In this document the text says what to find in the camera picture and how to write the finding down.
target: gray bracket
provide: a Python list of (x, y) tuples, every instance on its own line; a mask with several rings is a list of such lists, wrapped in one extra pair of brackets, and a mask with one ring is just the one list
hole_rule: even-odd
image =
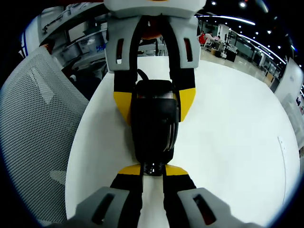
[(71, 220), (92, 224), (94, 215), (98, 216), (98, 212), (103, 211), (104, 218), (99, 218), (103, 219), (102, 227), (116, 228), (128, 195), (129, 191), (127, 190), (102, 187), (77, 205), (76, 214)]
[[(112, 73), (117, 70), (129, 70), (129, 53), (131, 40), (135, 28), (140, 21), (141, 16), (117, 19), (111, 17), (108, 20), (109, 41), (107, 43), (105, 53), (108, 70)], [(200, 59), (200, 44), (196, 37), (198, 19), (169, 17), (169, 23), (174, 31), (180, 51), (180, 67), (181, 68), (197, 68)], [(116, 62), (116, 52), (118, 40), (123, 39), (122, 59), (121, 63)], [(188, 39), (190, 43), (192, 61), (188, 62), (187, 52), (184, 39)]]
[[(229, 205), (204, 188), (179, 191), (177, 194), (184, 206), (191, 228), (261, 228), (257, 224), (243, 223), (233, 217)], [(202, 213), (195, 202), (198, 196), (207, 204), (216, 219), (210, 225), (206, 225)]]

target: white table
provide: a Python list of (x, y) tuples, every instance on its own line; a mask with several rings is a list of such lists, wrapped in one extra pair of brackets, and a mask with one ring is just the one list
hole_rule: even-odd
[[(138, 67), (150, 79), (169, 79), (168, 66), (167, 57), (138, 58)], [(179, 125), (170, 164), (187, 170), (197, 187), (228, 203), (239, 220), (265, 226), (291, 195), (299, 175), (289, 119), (267, 85), (252, 76), (202, 60), (195, 75), (196, 97)], [(66, 175), (68, 218), (78, 203), (110, 186), (121, 168), (137, 163), (131, 128), (113, 99), (113, 80), (113, 74), (105, 76), (74, 138)], [(161, 194), (161, 187), (155, 188)]]

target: floor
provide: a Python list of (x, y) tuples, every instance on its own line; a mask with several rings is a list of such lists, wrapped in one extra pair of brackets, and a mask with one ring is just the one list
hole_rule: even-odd
[(267, 82), (266, 80), (268, 80), (265, 77), (265, 72), (261, 71), (256, 66), (254, 66), (252, 63), (249, 63), (247, 60), (241, 58), (240, 56), (236, 56), (235, 61), (231, 62), (229, 60), (218, 58), (218, 57), (212, 55), (209, 51), (205, 51), (205, 50), (201, 49), (200, 59), (236, 69), (238, 71), (249, 74), (265, 83)]

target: black cable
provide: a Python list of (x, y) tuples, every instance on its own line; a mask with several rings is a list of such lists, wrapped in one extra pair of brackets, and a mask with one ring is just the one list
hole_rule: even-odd
[(148, 76), (141, 69), (137, 69), (137, 73), (143, 80), (149, 80)]

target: gray mesh chair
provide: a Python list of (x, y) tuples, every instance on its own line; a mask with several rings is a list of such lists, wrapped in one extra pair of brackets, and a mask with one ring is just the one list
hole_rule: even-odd
[(0, 92), (0, 145), (11, 180), (41, 222), (65, 221), (65, 174), (88, 100), (44, 47), (25, 58)]

